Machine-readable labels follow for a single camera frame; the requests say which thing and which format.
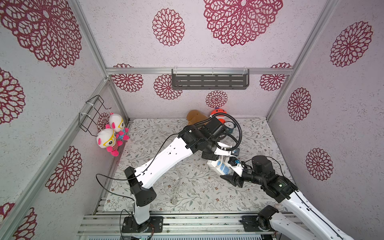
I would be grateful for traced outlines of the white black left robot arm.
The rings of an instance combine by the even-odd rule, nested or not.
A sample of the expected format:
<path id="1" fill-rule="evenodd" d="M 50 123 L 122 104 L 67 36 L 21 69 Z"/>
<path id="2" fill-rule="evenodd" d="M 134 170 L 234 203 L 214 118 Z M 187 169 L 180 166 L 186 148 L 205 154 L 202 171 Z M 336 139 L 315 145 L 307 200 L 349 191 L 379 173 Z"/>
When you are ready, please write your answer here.
<path id="1" fill-rule="evenodd" d="M 213 153 L 219 136 L 224 132 L 222 124 L 218 127 L 186 126 L 178 134 L 174 134 L 175 139 L 164 150 L 159 150 L 152 160 L 140 167 L 125 169 L 134 199 L 134 211 L 130 221 L 132 226 L 136 225 L 137 232 L 144 231 L 149 225 L 150 203 L 157 197 L 153 188 L 155 182 L 173 166 L 195 152 Z"/>

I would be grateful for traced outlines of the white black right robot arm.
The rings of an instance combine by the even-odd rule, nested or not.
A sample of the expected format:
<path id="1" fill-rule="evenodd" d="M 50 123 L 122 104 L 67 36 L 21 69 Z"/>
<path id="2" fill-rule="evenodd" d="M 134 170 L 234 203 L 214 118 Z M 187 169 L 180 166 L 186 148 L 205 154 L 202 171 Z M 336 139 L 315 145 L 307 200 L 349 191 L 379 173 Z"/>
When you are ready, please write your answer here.
<path id="1" fill-rule="evenodd" d="M 272 158 L 266 156 L 255 156 L 249 166 L 235 156 L 226 157 L 222 163 L 230 171 L 221 175 L 221 178 L 239 188 L 245 182 L 259 185 L 269 197 L 299 218 L 306 228 L 300 227 L 277 208 L 268 205 L 257 215 L 242 218 L 240 222 L 246 232 L 274 231 L 292 240 L 352 239 L 315 208 L 293 182 L 284 175 L 276 174 L 271 161 Z"/>

